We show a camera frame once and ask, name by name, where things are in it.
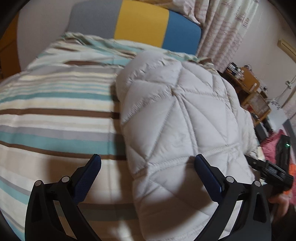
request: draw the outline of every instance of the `white blanket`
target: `white blanket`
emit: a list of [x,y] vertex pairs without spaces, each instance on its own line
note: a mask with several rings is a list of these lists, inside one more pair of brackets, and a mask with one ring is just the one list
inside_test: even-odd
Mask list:
[[142,234],[146,240],[192,241],[218,205],[196,174],[194,157],[202,153],[225,176],[251,183],[244,157],[257,152],[251,116],[217,72],[157,52],[139,54],[116,85]]

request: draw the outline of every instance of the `air conditioner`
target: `air conditioner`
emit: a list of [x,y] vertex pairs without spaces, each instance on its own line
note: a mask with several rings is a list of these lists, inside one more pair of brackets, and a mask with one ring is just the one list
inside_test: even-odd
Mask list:
[[294,49],[286,40],[280,39],[278,46],[287,54],[291,59],[296,62],[296,49]]

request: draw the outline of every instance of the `wooden cabinet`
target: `wooden cabinet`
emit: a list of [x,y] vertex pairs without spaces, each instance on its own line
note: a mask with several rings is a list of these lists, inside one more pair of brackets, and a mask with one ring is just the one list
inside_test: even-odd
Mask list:
[[0,81],[21,71],[17,53],[18,14],[0,39]]

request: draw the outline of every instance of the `blue gripper pad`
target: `blue gripper pad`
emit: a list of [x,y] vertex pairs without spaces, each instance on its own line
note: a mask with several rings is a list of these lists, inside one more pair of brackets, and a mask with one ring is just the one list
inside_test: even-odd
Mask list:
[[74,172],[71,177],[71,179],[75,182],[72,189],[72,199],[74,203],[78,204],[79,202],[84,201],[101,169],[101,166],[101,157],[94,154],[84,167],[80,167]]
[[220,204],[223,201],[222,186],[211,170],[211,168],[216,167],[210,166],[207,160],[199,154],[195,157],[194,168],[212,201]]

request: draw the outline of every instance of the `multicolored headboard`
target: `multicolored headboard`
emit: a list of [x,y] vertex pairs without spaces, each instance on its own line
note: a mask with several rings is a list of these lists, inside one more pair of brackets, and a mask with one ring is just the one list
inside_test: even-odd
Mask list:
[[72,9],[68,31],[131,40],[194,55],[201,36],[200,27],[182,15],[131,0],[78,3]]

